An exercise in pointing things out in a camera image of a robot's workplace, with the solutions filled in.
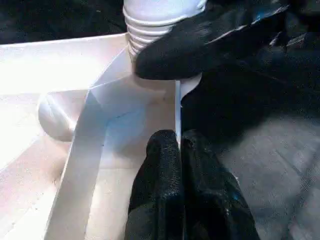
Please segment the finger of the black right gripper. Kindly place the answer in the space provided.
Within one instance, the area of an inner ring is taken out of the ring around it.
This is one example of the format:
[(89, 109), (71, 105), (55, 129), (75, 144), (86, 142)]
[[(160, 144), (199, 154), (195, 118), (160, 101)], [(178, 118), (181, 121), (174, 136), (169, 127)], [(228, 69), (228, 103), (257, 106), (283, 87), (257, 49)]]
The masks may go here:
[(249, 57), (283, 30), (286, 13), (280, 7), (254, 20), (252, 7), (205, 10), (145, 47), (135, 58), (134, 73), (148, 80), (187, 79)]

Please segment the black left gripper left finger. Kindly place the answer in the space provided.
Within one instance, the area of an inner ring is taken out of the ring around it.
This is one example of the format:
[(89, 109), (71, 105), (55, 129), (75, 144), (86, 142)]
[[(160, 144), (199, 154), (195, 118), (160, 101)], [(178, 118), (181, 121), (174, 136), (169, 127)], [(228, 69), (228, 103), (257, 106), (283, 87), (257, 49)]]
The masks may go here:
[(184, 236), (182, 161), (176, 134), (159, 130), (133, 181), (124, 238), (181, 240)]

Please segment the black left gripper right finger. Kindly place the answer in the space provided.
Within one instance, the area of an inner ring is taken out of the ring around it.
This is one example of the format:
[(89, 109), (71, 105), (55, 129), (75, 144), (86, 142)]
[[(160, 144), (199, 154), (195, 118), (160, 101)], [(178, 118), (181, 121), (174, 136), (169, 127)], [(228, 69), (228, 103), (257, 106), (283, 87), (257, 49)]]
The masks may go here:
[(181, 150), (187, 239), (254, 240), (255, 221), (238, 181), (208, 139), (186, 131)]

